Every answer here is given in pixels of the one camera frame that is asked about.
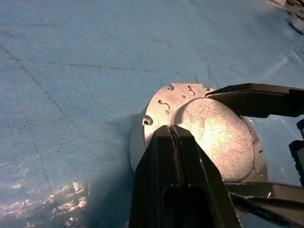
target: metal disc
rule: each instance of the metal disc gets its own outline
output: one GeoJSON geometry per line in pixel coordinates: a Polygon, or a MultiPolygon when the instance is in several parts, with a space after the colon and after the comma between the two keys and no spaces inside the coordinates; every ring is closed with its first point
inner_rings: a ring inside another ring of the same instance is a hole
{"type": "Polygon", "coordinates": [[[254,140],[231,109],[216,100],[198,98],[183,106],[177,117],[178,125],[192,133],[224,181],[241,181],[249,175],[254,164],[254,140]]]}
{"type": "Polygon", "coordinates": [[[139,115],[130,139],[131,167],[135,171],[156,129],[179,125],[190,130],[226,182],[266,182],[261,143],[245,117],[222,103],[206,98],[212,88],[173,83],[161,88],[139,115]]]}

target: machined metal part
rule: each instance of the machined metal part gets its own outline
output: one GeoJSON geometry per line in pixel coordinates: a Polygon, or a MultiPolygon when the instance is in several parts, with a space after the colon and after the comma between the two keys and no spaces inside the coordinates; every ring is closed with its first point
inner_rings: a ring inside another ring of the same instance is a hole
{"type": "Polygon", "coordinates": [[[250,121],[221,102],[206,98],[212,91],[202,84],[173,83],[161,88],[131,133],[132,169],[136,169],[155,130],[178,125],[191,132],[225,182],[266,182],[266,161],[250,121]]]}

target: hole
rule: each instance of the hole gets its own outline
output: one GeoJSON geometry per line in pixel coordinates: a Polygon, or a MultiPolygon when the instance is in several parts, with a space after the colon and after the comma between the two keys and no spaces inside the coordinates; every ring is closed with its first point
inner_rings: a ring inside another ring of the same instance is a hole
{"type": "Polygon", "coordinates": [[[152,125],[153,124],[153,119],[148,115],[145,115],[142,120],[143,120],[144,125],[152,125]]]}
{"type": "Polygon", "coordinates": [[[163,108],[166,109],[166,110],[169,110],[169,109],[170,109],[170,105],[168,105],[167,103],[163,103],[162,106],[163,106],[163,108]]]}
{"type": "Polygon", "coordinates": [[[189,94],[194,96],[195,95],[195,92],[193,90],[189,90],[189,94]]]}
{"type": "Polygon", "coordinates": [[[173,89],[174,89],[174,86],[173,86],[172,84],[170,84],[170,85],[167,87],[167,89],[173,90],[173,89]]]}

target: blue surface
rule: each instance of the blue surface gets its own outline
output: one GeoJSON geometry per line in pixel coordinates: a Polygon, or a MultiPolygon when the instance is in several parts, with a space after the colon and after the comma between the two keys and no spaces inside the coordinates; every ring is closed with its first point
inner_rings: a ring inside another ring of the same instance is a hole
{"type": "MultiPolygon", "coordinates": [[[[0,227],[125,226],[136,115],[171,82],[304,87],[287,18],[261,0],[1,1],[0,227]]],[[[299,118],[251,120],[269,180],[299,185],[299,118]]]]}

